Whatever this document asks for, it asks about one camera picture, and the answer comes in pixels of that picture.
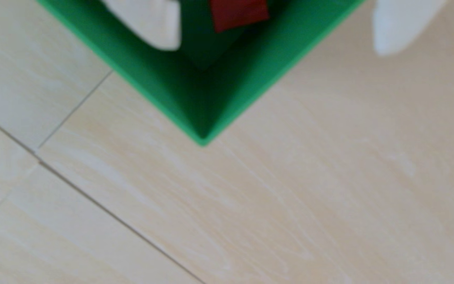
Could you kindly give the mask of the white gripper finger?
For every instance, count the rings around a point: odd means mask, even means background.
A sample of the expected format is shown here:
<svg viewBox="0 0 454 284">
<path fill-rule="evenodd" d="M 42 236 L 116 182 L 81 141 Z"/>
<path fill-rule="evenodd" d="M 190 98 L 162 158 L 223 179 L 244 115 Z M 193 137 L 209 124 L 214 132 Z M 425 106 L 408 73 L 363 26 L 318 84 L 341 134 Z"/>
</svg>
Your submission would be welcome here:
<svg viewBox="0 0 454 284">
<path fill-rule="evenodd" d="M 410 46 L 445 7 L 446 1 L 376 1 L 373 47 L 377 55 L 395 55 Z"/>
<path fill-rule="evenodd" d="M 181 45 L 180 1 L 102 1 L 136 36 L 159 50 Z"/>
</svg>

